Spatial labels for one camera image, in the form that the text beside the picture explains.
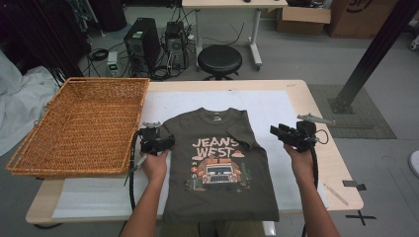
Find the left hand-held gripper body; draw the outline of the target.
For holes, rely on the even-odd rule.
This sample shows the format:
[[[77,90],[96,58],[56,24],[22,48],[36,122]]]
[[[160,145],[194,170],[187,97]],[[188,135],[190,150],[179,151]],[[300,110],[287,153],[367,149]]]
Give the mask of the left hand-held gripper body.
[[[159,121],[143,123],[143,128],[139,130],[140,151],[142,153],[156,155],[164,150],[163,139],[160,137],[160,125]]]

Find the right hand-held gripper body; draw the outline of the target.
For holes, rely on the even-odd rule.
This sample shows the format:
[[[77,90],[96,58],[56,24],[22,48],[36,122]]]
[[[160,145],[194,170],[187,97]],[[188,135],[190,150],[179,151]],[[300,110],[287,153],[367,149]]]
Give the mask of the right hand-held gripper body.
[[[335,124],[334,120],[319,118],[308,113],[307,115],[298,115],[296,128],[286,129],[285,143],[296,148],[299,153],[307,151],[318,141],[315,133],[317,132],[317,123]]]

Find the orange wicker basket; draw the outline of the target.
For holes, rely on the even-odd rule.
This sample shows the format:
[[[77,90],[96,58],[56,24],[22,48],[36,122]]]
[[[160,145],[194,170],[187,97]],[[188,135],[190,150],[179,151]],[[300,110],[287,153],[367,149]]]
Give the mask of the orange wicker basket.
[[[125,173],[149,83],[147,78],[67,79],[6,170],[37,178]]]

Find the olive green printed t-shirt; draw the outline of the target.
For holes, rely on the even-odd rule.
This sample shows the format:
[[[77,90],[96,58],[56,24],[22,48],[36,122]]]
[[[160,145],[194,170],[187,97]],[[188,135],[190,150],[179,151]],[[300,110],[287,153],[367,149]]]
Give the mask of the olive green printed t-shirt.
[[[267,152],[245,111],[200,108],[167,119],[161,134],[175,138],[165,221],[279,219]]]

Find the person's left hand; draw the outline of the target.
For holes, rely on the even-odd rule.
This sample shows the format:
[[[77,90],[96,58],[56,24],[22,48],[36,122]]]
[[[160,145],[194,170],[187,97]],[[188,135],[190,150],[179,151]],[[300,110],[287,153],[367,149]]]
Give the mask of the person's left hand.
[[[166,159],[169,153],[169,150],[164,150],[158,155],[145,153],[146,159],[141,164],[141,167],[149,183],[163,183],[166,177]]]

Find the person's right hand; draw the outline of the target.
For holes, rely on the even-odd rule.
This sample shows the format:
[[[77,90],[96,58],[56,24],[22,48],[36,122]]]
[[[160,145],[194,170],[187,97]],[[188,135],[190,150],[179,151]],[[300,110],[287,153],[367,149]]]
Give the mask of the person's right hand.
[[[284,145],[285,150],[292,159],[292,169],[295,180],[299,185],[313,183],[313,162],[309,151],[299,153],[290,145]]]

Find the grey floor mat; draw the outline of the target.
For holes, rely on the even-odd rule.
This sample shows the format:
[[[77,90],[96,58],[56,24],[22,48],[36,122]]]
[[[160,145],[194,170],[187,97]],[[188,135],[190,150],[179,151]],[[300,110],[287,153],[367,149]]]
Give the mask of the grey floor mat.
[[[362,89],[344,114],[332,112],[331,102],[342,85],[309,85],[308,89],[324,119],[334,121],[327,127],[334,138],[396,139],[365,89]]]

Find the black tape piece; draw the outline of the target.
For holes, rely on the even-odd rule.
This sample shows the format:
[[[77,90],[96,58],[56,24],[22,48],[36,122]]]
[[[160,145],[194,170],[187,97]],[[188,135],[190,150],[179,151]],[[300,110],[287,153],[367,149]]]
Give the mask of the black tape piece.
[[[357,181],[342,181],[344,187],[356,188],[359,192],[367,189],[365,184],[359,184]]]

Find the white table leg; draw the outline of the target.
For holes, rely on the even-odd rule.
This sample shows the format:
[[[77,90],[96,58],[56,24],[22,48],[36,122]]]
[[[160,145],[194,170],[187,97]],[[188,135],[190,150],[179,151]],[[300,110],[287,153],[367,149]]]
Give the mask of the white table leg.
[[[264,232],[265,232],[266,237],[276,237],[277,236],[275,223],[273,221],[264,221],[263,222],[263,228],[264,228]]]

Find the small open computer case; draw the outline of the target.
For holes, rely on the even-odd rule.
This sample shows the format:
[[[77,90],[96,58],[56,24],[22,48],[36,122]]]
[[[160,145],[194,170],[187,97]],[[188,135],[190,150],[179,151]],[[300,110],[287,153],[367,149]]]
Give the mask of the small open computer case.
[[[186,35],[182,22],[168,22],[164,33],[169,64],[175,69],[187,68]]]

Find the black computer tower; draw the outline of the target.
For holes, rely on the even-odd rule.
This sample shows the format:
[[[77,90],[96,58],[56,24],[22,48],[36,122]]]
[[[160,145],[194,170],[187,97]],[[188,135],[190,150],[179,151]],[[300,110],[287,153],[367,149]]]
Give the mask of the black computer tower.
[[[154,19],[137,18],[124,42],[130,57],[138,59],[148,71],[155,67],[161,47]]]

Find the white round object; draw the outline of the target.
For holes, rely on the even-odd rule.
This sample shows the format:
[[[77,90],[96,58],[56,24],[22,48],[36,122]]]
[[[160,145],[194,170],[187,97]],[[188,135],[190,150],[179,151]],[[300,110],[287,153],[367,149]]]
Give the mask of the white round object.
[[[414,151],[408,159],[409,167],[419,178],[419,150]]]

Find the white-legged desk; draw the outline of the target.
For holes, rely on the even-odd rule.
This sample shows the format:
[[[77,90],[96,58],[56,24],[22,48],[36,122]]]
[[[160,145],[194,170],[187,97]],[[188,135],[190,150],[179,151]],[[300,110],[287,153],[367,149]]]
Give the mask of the white-legged desk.
[[[203,50],[203,39],[201,36],[201,26],[200,26],[200,12],[202,9],[240,9],[248,8],[254,10],[253,18],[253,28],[252,35],[248,38],[248,45],[254,59],[254,65],[257,71],[259,71],[262,66],[262,58],[257,46],[257,36],[259,30],[259,23],[261,19],[261,13],[263,9],[273,8],[284,8],[288,6],[287,0],[250,0],[246,2],[245,0],[182,0],[182,7],[187,9],[192,9],[195,12],[196,19],[196,39],[195,39],[195,48],[196,56]]]

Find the black curtain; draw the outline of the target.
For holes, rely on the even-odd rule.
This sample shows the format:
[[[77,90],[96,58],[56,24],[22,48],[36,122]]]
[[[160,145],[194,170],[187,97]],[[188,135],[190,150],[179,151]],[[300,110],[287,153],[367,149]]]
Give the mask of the black curtain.
[[[0,0],[0,13],[56,79],[83,76],[78,63],[90,44],[66,0]]]

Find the black metal post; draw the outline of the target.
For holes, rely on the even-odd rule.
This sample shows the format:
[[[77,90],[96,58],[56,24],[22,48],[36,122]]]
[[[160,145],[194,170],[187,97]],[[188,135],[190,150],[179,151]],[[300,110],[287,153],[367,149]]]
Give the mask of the black metal post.
[[[419,0],[397,0],[343,89],[329,100],[334,114],[352,111],[356,96],[418,10]]]

